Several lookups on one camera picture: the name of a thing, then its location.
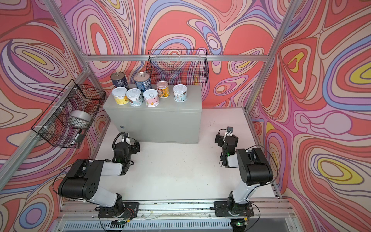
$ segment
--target colorful wallpaper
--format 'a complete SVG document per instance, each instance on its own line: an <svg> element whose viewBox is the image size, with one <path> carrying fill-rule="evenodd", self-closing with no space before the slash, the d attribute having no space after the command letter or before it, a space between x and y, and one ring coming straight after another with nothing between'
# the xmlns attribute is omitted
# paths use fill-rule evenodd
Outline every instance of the colorful wallpaper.
<svg viewBox="0 0 371 232"><path fill-rule="evenodd" d="M0 1L0 22L1 168L82 68L42 0ZM0 191L0 232L47 231L62 204L53 179L76 159L90 157L107 120L101 109L80 149L39 141Z"/></svg>
<svg viewBox="0 0 371 232"><path fill-rule="evenodd" d="M305 231L371 231L371 1L305 0L250 106Z"/></svg>
<svg viewBox="0 0 371 232"><path fill-rule="evenodd" d="M86 54L148 54L149 49L207 49L209 54L267 54L288 3L280 0L68 1L60 10ZM210 62L203 107L244 107L262 62ZM146 62L91 62L110 93L109 75L132 78Z"/></svg>

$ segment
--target black wire basket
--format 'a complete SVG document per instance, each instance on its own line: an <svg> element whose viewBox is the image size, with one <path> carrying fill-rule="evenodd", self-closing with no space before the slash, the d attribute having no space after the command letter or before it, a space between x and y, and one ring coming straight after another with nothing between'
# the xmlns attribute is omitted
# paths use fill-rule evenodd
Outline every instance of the black wire basket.
<svg viewBox="0 0 371 232"><path fill-rule="evenodd" d="M32 130L53 147L79 148L106 97L103 90L91 85L73 82L73 86L68 88L70 83L58 95L61 96L69 91L67 97L47 122L44 125L36 126L43 114L50 110L51 104L32 126ZM74 117L71 115L73 111L84 111L91 116L91 119Z"/></svg>
<svg viewBox="0 0 371 232"><path fill-rule="evenodd" d="M158 81L167 81L170 85L207 83L207 50L148 50L148 55L146 72L152 84Z"/></svg>

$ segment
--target gray metal cabinet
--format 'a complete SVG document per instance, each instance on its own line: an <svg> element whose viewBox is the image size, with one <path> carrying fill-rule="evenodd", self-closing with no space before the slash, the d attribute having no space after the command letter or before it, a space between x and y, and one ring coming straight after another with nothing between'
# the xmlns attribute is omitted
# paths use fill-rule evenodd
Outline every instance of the gray metal cabinet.
<svg viewBox="0 0 371 232"><path fill-rule="evenodd" d="M187 100L184 102L174 100L173 87L169 85L170 96L160 98L156 107L148 107L145 103L137 107L129 103L118 105L110 95L103 109L120 132L128 132L130 137L140 142L197 144L201 123L201 86L187 86Z"/></svg>

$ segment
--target white tabletop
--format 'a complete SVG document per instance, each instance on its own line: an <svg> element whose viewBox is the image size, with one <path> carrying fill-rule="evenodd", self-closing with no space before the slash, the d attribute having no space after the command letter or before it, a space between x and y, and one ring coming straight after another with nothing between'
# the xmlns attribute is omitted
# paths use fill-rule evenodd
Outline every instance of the white tabletop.
<svg viewBox="0 0 371 232"><path fill-rule="evenodd" d="M203 109L199 144L140 143L134 165L124 176L102 176L99 185L123 200L184 200L227 198L241 180L238 168L219 167L220 129L233 127L237 148L255 144L242 109ZM112 141L118 130L110 124L95 159L112 159ZM274 197L270 185L252 195Z"/></svg>

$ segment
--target tin can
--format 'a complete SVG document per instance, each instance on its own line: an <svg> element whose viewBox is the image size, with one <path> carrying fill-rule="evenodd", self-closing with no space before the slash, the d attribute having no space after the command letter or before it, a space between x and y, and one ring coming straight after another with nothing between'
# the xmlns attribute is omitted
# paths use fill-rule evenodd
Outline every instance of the tin can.
<svg viewBox="0 0 371 232"><path fill-rule="evenodd" d="M138 89L143 93L148 89L152 89L150 75L146 72L139 72L134 76L134 82Z"/></svg>
<svg viewBox="0 0 371 232"><path fill-rule="evenodd" d="M128 80L123 72L115 72L111 74L111 80L115 87L125 87L129 90Z"/></svg>
<svg viewBox="0 0 371 232"><path fill-rule="evenodd" d="M167 83L167 81L157 82L156 87L157 87L158 96L160 98L167 98L170 95L169 83Z"/></svg>
<svg viewBox="0 0 371 232"><path fill-rule="evenodd" d="M187 100L187 87L185 85L176 85L173 88L174 99L177 102L183 102Z"/></svg>
<svg viewBox="0 0 371 232"><path fill-rule="evenodd" d="M157 90L148 89L143 93L144 102L148 107L155 107L159 104Z"/></svg>
<svg viewBox="0 0 371 232"><path fill-rule="evenodd" d="M125 105L129 102L128 97L126 96L127 89L125 87L117 87L112 90L112 95L115 98L115 101L119 105Z"/></svg>
<svg viewBox="0 0 371 232"><path fill-rule="evenodd" d="M129 103L131 106L140 106L143 103L143 97L140 89L130 89L126 92Z"/></svg>

